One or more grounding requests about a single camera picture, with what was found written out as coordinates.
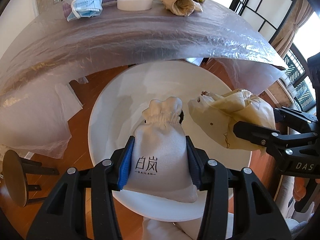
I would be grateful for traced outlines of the person's right hand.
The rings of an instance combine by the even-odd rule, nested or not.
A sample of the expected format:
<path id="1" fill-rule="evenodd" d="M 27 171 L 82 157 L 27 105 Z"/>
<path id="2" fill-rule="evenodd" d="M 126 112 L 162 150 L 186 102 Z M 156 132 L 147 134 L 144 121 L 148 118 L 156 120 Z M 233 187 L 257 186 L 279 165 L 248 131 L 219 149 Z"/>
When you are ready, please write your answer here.
<path id="1" fill-rule="evenodd" d="M 296 201 L 302 200 L 306 195 L 306 187 L 304 186 L 304 178 L 295 177 L 293 187 L 293 197 Z"/>

